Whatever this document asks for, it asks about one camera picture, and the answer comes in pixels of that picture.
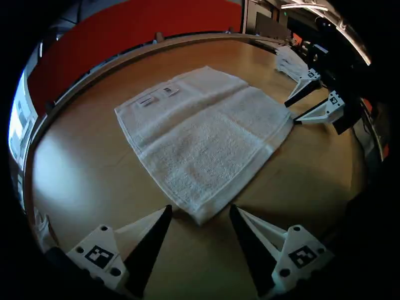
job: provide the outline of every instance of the folded towel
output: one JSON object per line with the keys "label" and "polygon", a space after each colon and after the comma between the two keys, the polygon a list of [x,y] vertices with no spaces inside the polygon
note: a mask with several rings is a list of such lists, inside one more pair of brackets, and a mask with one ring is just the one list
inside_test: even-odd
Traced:
{"label": "folded towel", "polygon": [[115,113],[149,174],[199,225],[250,181],[293,125],[284,105],[207,66],[145,90]]}
{"label": "folded towel", "polygon": [[285,73],[295,82],[307,74],[307,64],[288,46],[276,49],[276,69]]}

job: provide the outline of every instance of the red wall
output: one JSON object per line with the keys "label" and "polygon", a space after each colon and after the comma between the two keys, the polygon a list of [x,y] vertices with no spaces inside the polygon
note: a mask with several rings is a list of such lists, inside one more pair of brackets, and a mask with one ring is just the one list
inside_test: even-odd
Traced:
{"label": "red wall", "polygon": [[126,49],[165,37],[233,27],[239,32],[240,5],[226,0],[130,0],[83,20],[55,42],[27,79],[39,116],[81,75]]}

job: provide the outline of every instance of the wooden table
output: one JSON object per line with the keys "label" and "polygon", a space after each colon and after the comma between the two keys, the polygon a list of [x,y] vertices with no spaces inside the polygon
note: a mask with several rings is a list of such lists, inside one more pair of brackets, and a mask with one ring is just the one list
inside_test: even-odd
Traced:
{"label": "wooden table", "polygon": [[[117,229],[171,203],[129,146],[114,108],[203,66],[238,76],[281,103],[296,85],[275,70],[273,54],[238,41],[160,52],[95,84],[66,108],[34,156],[35,205],[49,214],[64,251],[99,224]],[[303,112],[327,95],[318,90],[290,109]],[[297,125],[233,202],[282,228],[300,223],[318,236],[363,187],[363,165],[351,131]],[[227,207],[198,227],[175,206],[145,292],[146,299],[255,296]]]}

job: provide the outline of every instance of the ceiling light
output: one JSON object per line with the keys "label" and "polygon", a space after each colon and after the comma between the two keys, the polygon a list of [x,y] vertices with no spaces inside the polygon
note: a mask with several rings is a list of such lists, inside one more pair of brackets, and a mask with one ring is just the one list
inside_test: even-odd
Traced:
{"label": "ceiling light", "polygon": [[292,4],[284,4],[280,7],[282,10],[285,9],[314,9],[314,10],[320,10],[320,11],[328,11],[328,8],[319,5],[319,4],[306,4],[306,3],[292,3]]}

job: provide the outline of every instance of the towel tag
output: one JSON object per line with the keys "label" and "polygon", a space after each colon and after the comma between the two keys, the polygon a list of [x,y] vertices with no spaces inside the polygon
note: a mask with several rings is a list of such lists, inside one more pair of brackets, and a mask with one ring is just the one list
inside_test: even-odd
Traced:
{"label": "towel tag", "polygon": [[150,104],[152,104],[156,99],[152,95],[146,95],[142,98],[140,98],[137,103],[139,104],[140,107],[144,108]]}
{"label": "towel tag", "polygon": [[169,84],[161,88],[160,91],[165,97],[169,97],[176,94],[179,91],[179,88],[174,84]]}

